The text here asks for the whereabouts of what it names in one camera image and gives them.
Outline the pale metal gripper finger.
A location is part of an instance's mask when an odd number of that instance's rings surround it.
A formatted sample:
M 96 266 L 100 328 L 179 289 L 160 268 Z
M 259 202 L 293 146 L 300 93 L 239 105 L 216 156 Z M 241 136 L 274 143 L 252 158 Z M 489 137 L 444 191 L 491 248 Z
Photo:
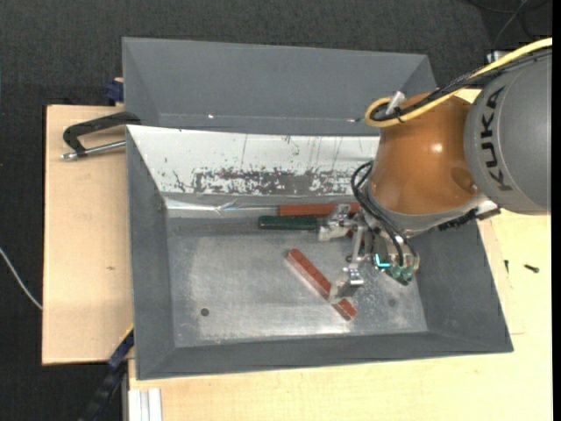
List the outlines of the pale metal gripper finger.
M 330 281 L 330 300 L 353 297 L 365 280 L 357 268 L 342 268 Z
M 350 212 L 350 205 L 337 205 L 320 223 L 317 233 L 318 240 L 329 241 L 345 236 L 352 228 Z

